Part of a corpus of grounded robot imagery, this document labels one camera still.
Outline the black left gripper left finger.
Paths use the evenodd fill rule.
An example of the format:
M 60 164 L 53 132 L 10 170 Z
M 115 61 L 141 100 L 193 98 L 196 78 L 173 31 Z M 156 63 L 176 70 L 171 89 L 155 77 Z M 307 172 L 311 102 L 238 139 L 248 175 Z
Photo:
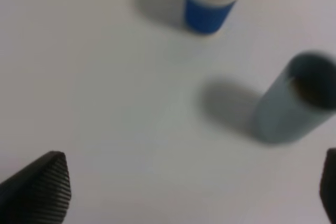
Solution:
M 50 151 L 1 182 L 1 223 L 63 223 L 70 201 L 66 156 Z

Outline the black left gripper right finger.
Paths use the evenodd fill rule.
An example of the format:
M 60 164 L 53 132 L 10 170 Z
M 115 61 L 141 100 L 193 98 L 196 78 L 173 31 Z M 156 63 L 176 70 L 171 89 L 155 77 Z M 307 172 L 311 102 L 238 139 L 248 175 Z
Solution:
M 335 174 L 335 148 L 330 148 L 327 150 L 320 180 L 320 198 L 332 224 L 335 224 Z

